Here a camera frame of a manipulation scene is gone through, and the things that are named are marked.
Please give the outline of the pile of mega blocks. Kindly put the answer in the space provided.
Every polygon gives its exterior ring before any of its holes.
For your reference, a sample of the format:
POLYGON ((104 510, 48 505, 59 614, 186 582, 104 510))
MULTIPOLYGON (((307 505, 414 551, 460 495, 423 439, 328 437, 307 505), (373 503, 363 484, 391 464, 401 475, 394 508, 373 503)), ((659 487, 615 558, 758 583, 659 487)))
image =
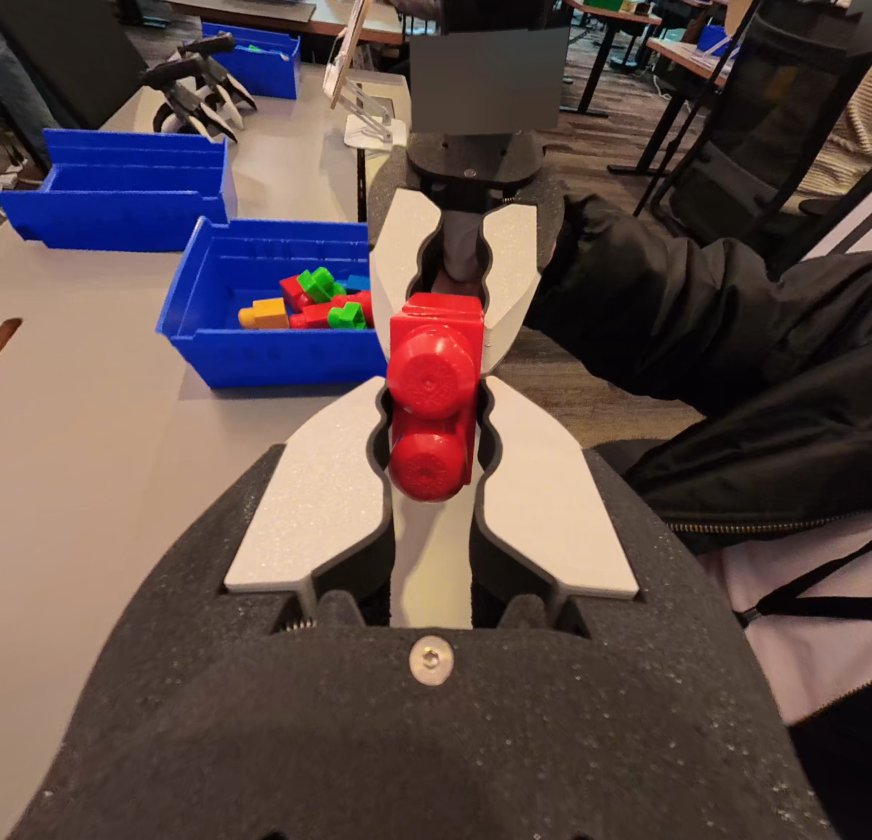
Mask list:
POLYGON ((279 283, 281 296, 259 299, 237 313, 245 331, 364 331, 374 328, 368 276, 336 278, 324 266, 279 283))

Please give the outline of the black office chair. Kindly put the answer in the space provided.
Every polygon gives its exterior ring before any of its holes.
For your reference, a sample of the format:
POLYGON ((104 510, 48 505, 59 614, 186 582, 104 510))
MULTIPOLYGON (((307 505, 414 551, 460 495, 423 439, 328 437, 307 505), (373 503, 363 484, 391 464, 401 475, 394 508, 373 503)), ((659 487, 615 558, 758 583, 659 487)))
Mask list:
POLYGON ((788 202, 870 67, 861 18, 835 0, 764 0, 700 136, 653 194, 651 215, 700 246, 747 245, 772 279, 797 264, 813 223, 788 202))

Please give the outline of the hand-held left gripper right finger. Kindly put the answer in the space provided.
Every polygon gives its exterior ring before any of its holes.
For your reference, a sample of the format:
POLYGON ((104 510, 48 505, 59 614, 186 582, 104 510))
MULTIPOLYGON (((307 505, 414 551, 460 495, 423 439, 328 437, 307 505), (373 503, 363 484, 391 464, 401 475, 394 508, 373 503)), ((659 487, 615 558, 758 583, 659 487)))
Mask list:
POLYGON ((483 381, 471 568, 501 601, 619 600, 639 585, 582 447, 496 377, 483 381))

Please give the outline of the idle black gripper tool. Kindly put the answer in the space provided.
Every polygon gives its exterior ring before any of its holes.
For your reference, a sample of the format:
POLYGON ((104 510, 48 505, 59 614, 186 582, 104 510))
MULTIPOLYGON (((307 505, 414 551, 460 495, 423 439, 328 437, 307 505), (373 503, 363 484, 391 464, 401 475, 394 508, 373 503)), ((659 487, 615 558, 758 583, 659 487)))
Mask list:
POLYGON ((152 129, 156 134, 198 134, 212 142, 238 142, 244 128, 239 104, 257 110, 246 87, 217 60, 236 48, 228 31, 185 42, 174 58, 141 72, 141 86, 163 95, 152 129))

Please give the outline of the person's white garment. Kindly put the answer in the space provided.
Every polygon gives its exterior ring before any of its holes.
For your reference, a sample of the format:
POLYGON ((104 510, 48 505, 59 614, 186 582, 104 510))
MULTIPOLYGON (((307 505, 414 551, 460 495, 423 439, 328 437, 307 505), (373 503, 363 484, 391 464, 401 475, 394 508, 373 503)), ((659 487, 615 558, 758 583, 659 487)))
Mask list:
MULTIPOLYGON (((699 562, 737 612, 754 609, 779 587, 826 562, 839 566, 811 585, 811 597, 870 598, 869 530, 746 542, 707 553, 699 562)), ((870 685, 869 619, 777 612, 752 620, 746 638, 788 726, 870 685)))

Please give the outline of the white display stand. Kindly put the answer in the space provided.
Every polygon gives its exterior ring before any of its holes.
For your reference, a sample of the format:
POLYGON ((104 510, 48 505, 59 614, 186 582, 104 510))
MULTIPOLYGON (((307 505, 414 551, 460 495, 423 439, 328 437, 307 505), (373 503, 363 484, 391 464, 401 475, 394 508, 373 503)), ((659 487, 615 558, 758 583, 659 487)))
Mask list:
POLYGON ((372 0, 354 1, 347 25, 337 36, 341 46, 325 67, 322 93, 329 99, 331 109, 341 104, 348 111, 344 133, 346 146, 390 152, 395 147, 407 147, 407 124, 396 119, 384 104, 367 94, 350 77, 353 55, 371 3, 372 0))

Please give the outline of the black desk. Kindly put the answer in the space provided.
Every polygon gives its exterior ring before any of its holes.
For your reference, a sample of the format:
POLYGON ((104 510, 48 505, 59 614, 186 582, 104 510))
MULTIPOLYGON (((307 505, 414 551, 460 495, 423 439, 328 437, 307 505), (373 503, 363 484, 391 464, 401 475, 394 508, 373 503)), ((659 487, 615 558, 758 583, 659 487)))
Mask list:
POLYGON ((162 0, 173 10, 211 24, 335 38, 355 0, 162 0))

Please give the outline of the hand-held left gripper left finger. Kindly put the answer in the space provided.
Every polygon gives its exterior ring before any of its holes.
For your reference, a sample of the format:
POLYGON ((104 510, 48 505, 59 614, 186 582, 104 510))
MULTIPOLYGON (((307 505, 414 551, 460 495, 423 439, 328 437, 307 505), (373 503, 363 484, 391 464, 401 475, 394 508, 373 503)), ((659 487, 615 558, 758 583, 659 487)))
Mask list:
POLYGON ((285 444, 224 577, 233 593, 374 594, 395 559, 386 381, 371 378, 285 444))

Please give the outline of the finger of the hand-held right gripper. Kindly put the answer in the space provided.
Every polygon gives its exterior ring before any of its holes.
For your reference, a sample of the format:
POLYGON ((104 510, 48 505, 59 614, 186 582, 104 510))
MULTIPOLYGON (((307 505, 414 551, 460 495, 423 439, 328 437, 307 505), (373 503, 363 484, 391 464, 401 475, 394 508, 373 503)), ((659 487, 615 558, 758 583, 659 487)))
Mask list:
POLYGON ((482 218, 484 376, 492 374, 512 348, 538 287, 537 222, 536 206, 522 203, 505 204, 482 218))
POLYGON ((390 338, 391 318, 406 304, 431 259, 441 255, 442 211, 420 192, 396 192, 370 255, 369 274, 374 329, 390 338))

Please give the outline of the red mega block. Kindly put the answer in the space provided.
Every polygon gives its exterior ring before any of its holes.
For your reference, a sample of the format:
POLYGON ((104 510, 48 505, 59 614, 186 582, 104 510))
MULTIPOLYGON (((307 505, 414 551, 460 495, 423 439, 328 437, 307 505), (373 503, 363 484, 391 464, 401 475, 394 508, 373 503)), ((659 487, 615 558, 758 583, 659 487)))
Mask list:
POLYGON ((391 318, 389 472, 415 501, 444 502, 471 482, 483 343, 475 297, 419 292, 391 318))

